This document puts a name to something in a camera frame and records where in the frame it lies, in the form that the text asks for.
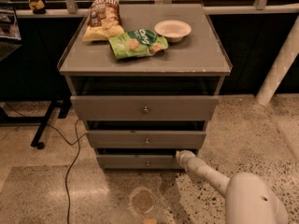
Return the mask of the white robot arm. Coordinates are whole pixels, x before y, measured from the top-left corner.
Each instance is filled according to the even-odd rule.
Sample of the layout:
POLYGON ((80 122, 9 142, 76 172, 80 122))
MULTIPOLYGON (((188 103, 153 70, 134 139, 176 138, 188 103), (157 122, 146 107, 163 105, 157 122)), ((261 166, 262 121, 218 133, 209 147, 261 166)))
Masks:
POLYGON ((178 151, 176 159, 194 184, 203 179, 225 199, 226 224, 288 224, 285 205, 257 175, 228 177, 189 150, 178 151))

